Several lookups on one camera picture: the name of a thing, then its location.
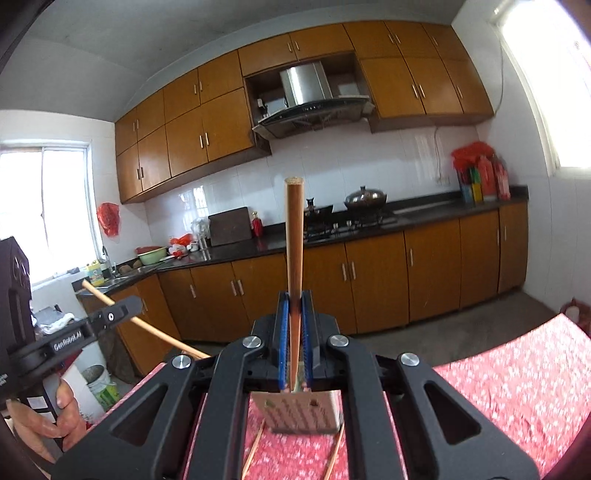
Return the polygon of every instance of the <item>black countertop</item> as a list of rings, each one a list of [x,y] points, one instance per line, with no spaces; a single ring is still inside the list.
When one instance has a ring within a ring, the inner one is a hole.
[[[477,215],[478,213],[497,210],[502,205],[527,202],[528,200],[527,187],[521,186],[511,188],[511,200],[486,202],[478,205],[465,204],[458,197],[458,194],[459,192],[452,192],[450,194],[431,195],[417,199],[391,202],[388,204],[388,207],[397,213],[397,222],[358,231],[344,230],[334,233],[328,238],[314,240],[313,242],[304,241],[304,248],[314,248],[372,236],[388,235],[390,233],[416,228],[427,223]],[[167,260],[155,266],[153,270],[135,275],[128,280],[120,281],[111,287],[101,288],[100,290],[105,294],[110,294],[114,291],[127,288],[153,273],[262,257],[264,255],[285,252],[285,248],[285,227],[284,225],[274,225],[271,228],[265,229],[265,235],[262,238],[253,238],[234,244],[211,247],[205,251],[190,253],[181,259]],[[83,290],[78,292],[78,295],[87,296],[91,294]]]

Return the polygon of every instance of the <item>human hand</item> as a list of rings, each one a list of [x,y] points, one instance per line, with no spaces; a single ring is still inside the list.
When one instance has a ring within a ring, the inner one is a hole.
[[[8,412],[19,437],[35,453],[52,463],[55,459],[41,437],[63,437],[62,448],[67,451],[86,434],[86,422],[80,415],[74,392],[64,380],[60,380],[57,387],[56,399],[57,406],[63,411],[55,424],[20,402],[7,401]]]

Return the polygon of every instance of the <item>green bowl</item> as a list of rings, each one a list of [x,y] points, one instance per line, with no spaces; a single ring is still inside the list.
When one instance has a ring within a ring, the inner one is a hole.
[[[160,259],[166,257],[166,255],[166,247],[160,247],[156,250],[139,254],[138,257],[139,261],[141,261],[143,265],[154,265],[155,263],[158,263]]]

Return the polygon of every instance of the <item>wooden stick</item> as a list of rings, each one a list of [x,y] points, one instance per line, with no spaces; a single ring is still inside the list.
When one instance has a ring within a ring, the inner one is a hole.
[[[262,431],[265,427],[265,419],[262,419],[261,427],[259,431],[256,433],[255,441],[252,442],[251,451],[248,452],[248,457],[246,457],[246,462],[244,463],[244,467],[242,468],[242,480],[246,478],[246,474],[248,473],[248,469],[251,467],[252,459],[255,456],[256,449],[258,447],[258,443],[261,440]]]
[[[332,470],[335,467],[336,458],[339,455],[340,441],[343,438],[344,429],[345,429],[345,422],[340,424],[339,437],[337,438],[333,453],[330,456],[330,462],[328,464],[328,467],[326,468],[326,473],[324,474],[324,480],[330,480]]]
[[[304,261],[304,179],[285,179],[287,288],[290,295],[290,388],[296,387],[300,360],[301,278]]]
[[[94,288],[87,280],[82,281],[82,286],[103,303],[107,305],[113,305],[115,303],[107,295]],[[140,318],[132,317],[131,322],[135,323],[138,327],[143,328],[147,332],[150,332],[152,335],[155,335],[156,337],[165,341],[166,343],[169,343],[170,345],[175,346],[176,348],[184,350],[185,352],[187,352],[187,354],[189,354],[193,358],[196,358],[197,360],[209,357],[208,354],[200,350],[197,350],[191,346],[188,346],[186,343],[183,343],[180,340],[177,340],[176,338],[164,333],[163,331],[158,330],[156,327],[151,326],[149,323],[143,321]]]

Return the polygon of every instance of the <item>gray floor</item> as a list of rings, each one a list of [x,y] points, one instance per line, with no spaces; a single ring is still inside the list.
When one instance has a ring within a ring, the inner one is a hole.
[[[555,315],[539,301],[516,291],[461,312],[357,338],[378,355],[395,358],[412,352],[434,367],[507,343]],[[222,348],[206,343],[193,345],[210,355]]]

